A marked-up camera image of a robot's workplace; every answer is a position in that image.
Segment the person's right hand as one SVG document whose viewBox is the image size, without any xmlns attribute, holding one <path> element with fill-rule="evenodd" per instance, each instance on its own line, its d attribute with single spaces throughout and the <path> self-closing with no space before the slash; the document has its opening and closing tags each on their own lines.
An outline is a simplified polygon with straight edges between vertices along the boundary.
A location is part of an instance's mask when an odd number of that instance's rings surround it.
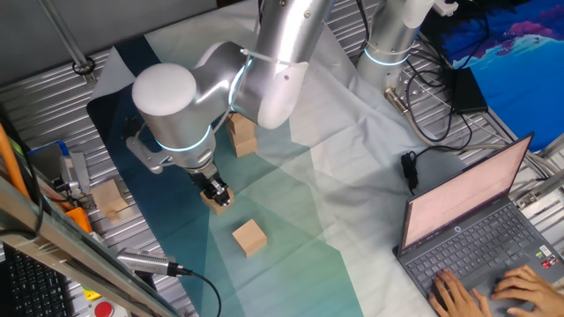
<svg viewBox="0 0 564 317">
<path fill-rule="evenodd" d="M 527 265 L 506 272 L 491 299 L 515 299 L 534 304 L 531 311 L 510 307 L 507 313 L 512 316 L 563 317 L 563 295 Z"/>
</svg>

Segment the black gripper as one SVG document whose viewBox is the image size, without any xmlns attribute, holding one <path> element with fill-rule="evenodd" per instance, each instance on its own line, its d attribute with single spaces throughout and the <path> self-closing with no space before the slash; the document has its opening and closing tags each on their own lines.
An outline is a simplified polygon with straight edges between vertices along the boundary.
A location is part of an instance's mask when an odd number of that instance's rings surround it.
<svg viewBox="0 0 564 317">
<path fill-rule="evenodd" d="M 231 203 L 230 188 L 221 179 L 219 172 L 211 176 L 204 173 L 189 173 L 192 182 L 203 191 L 203 201 L 207 205 L 225 207 Z"/>
</svg>

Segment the person's left hand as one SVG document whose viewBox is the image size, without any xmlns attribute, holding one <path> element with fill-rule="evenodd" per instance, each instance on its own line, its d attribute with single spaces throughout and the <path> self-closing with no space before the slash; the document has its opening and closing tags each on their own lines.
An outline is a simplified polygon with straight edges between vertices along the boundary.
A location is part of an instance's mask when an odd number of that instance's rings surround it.
<svg viewBox="0 0 564 317">
<path fill-rule="evenodd" d="M 472 289 L 469 293 L 449 270 L 439 271 L 434 279 L 439 295 L 429 294 L 431 307 L 441 317 L 492 317 L 485 295 Z"/>
</svg>

